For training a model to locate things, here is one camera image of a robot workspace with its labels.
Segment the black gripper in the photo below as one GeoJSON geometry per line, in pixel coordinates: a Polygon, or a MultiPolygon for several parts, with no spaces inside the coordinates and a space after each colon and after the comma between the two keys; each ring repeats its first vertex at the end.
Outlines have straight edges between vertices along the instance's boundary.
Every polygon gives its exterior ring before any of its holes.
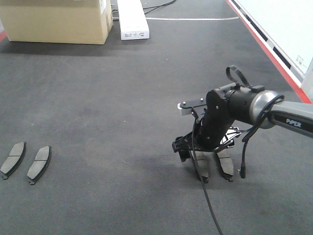
{"type": "Polygon", "coordinates": [[[217,152],[218,158],[227,158],[226,148],[235,145],[239,129],[232,127],[234,118],[230,116],[225,93],[225,89],[209,91],[204,99],[205,113],[201,116],[191,114],[195,118],[193,130],[173,141],[173,151],[179,153],[181,162],[190,158],[191,150],[217,152]]]}

